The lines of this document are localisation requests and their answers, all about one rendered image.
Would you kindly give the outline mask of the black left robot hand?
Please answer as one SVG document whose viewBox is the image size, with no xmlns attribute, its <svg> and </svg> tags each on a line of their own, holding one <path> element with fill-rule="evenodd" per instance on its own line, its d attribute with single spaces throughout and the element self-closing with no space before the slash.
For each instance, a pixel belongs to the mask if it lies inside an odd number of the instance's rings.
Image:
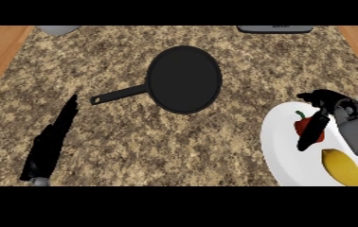
<svg viewBox="0 0 358 227">
<path fill-rule="evenodd" d="M 77 96 L 73 96 L 64 105 L 55 123 L 46 126 L 36 137 L 20 176 L 21 181 L 51 177 L 63 152 L 66 135 L 79 113 L 77 106 Z"/>
</svg>

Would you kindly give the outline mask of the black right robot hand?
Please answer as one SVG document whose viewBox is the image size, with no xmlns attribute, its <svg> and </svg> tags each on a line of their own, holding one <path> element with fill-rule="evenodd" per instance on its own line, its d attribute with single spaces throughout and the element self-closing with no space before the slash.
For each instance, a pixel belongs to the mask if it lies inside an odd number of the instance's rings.
<svg viewBox="0 0 358 227">
<path fill-rule="evenodd" d="M 296 96 L 320 109 L 314 113 L 302 136 L 299 136 L 296 147 L 304 151 L 317 143 L 329 125 L 329 115 L 335 116 L 339 108 L 345 108 L 348 114 L 358 117 L 358 100 L 326 89 L 319 89 L 313 93 L 301 93 Z"/>
</svg>

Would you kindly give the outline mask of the red bell pepper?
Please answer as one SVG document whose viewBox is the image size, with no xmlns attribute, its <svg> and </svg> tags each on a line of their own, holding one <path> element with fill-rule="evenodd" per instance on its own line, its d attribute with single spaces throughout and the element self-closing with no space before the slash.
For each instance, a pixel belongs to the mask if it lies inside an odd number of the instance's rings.
<svg viewBox="0 0 358 227">
<path fill-rule="evenodd" d="M 305 113 L 302 111 L 295 111 L 295 113 L 301 116 L 301 120 L 295 121 L 295 130 L 296 130 L 296 134 L 299 136 L 302 136 L 302 133 L 304 133 L 308 123 L 311 121 L 311 117 L 307 117 Z M 324 132 L 320 135 L 320 139 L 319 139 L 317 143 L 323 142 L 323 140 L 324 140 Z"/>
</svg>

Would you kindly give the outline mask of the white plate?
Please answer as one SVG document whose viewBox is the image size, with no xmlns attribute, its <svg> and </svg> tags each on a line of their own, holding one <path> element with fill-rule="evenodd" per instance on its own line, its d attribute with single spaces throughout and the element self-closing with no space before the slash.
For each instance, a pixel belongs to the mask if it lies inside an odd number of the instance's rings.
<svg viewBox="0 0 358 227">
<path fill-rule="evenodd" d="M 264 120 L 261 143 L 268 169 L 284 186 L 342 186 L 321 164 L 321 151 L 330 148 L 342 151 L 357 164 L 358 156 L 339 133 L 335 117 L 330 116 L 324 129 L 324 140 L 299 151 L 295 122 L 301 120 L 301 115 L 296 111 L 310 117 L 319 108 L 304 102 L 286 102 L 270 110 Z"/>
</svg>

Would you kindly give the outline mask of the black frying pan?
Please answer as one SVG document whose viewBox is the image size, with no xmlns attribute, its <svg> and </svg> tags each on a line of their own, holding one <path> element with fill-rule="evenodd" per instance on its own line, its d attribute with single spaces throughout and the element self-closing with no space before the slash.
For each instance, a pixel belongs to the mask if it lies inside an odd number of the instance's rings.
<svg viewBox="0 0 358 227">
<path fill-rule="evenodd" d="M 222 73 L 213 56 L 202 48 L 179 45 L 154 58 L 142 85 L 94 96 L 89 101 L 97 105 L 148 93 L 165 110 L 194 114 L 215 102 L 221 85 Z"/>
</svg>

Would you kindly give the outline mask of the yellow banana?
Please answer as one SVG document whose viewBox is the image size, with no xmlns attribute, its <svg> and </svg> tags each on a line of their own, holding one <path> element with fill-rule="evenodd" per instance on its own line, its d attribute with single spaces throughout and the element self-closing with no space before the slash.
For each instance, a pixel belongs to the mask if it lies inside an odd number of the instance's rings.
<svg viewBox="0 0 358 227">
<path fill-rule="evenodd" d="M 342 151 L 324 149 L 321 162 L 327 173 L 341 184 L 358 186 L 358 165 Z"/>
</svg>

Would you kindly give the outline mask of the dark grey flat appliance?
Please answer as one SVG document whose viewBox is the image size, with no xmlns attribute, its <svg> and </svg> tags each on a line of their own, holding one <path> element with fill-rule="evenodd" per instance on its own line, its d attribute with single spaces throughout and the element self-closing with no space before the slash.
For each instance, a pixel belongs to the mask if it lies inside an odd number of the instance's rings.
<svg viewBox="0 0 358 227">
<path fill-rule="evenodd" d="M 313 29 L 313 26 L 239 26 L 240 32 L 255 34 L 310 33 Z"/>
</svg>

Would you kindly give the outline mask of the grey round container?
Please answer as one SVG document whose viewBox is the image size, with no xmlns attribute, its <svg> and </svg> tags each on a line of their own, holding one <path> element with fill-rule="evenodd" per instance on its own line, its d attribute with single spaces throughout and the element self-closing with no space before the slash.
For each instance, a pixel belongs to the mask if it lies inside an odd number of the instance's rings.
<svg viewBox="0 0 358 227">
<path fill-rule="evenodd" d="M 49 35 L 66 35 L 73 32 L 79 26 L 39 26 L 39 29 Z"/>
</svg>

